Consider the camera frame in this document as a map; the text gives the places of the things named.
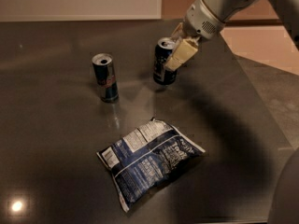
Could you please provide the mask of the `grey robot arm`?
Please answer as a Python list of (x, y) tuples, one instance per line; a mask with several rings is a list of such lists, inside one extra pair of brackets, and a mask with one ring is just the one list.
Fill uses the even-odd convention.
[[(195, 0), (186, 11), (183, 22), (171, 34), (175, 46), (164, 65), (176, 71), (206, 42), (218, 34), (235, 13), (258, 0)], [(299, 0), (267, 0), (275, 10), (292, 42), (299, 41)]]

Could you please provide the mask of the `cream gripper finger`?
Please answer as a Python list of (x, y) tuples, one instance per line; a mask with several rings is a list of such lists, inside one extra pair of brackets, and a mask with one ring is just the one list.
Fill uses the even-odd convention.
[(165, 69), (172, 72), (176, 71), (198, 51), (198, 48), (196, 39), (179, 38), (175, 43), (174, 50), (166, 60)]
[(182, 38), (183, 36), (185, 36), (184, 30), (183, 30), (183, 23), (180, 22), (178, 24), (178, 26), (175, 28), (175, 30), (173, 31), (173, 33), (171, 34), (171, 37), (173, 39), (179, 39), (179, 38)]

